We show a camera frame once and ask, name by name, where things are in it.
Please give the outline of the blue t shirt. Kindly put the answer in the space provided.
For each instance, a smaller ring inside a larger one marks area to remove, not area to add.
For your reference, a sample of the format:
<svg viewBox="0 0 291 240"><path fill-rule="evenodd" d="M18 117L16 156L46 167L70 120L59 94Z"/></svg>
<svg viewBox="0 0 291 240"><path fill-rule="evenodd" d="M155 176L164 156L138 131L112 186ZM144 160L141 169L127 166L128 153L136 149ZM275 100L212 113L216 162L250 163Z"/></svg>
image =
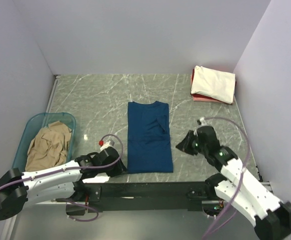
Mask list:
<svg viewBox="0 0 291 240"><path fill-rule="evenodd" d="M127 170L130 174L172 173L169 105L129 102L127 106Z"/></svg>

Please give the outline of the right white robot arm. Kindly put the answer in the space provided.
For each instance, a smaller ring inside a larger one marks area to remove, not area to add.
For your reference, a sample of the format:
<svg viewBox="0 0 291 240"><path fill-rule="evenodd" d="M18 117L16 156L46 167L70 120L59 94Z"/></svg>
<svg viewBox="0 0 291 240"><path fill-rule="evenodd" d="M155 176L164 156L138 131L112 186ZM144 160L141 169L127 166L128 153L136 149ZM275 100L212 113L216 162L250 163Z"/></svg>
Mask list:
<svg viewBox="0 0 291 240"><path fill-rule="evenodd" d="M232 149L220 144L212 126L189 130L176 148L203 155L218 171L205 180L203 199L216 197L231 204L261 240L283 240L291 234L291 202L283 202L265 188Z"/></svg>

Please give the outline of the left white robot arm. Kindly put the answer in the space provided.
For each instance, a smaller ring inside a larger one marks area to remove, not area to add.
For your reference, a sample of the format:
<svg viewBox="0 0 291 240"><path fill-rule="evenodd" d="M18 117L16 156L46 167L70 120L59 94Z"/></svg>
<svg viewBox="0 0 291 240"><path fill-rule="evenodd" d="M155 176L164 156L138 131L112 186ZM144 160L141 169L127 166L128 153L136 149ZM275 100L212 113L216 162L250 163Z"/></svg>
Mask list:
<svg viewBox="0 0 291 240"><path fill-rule="evenodd" d="M17 215L25 206L53 199L79 199L85 193L83 180L100 173L113 177L123 172L122 154L109 146L45 170L8 170L0 178L0 221Z"/></svg>

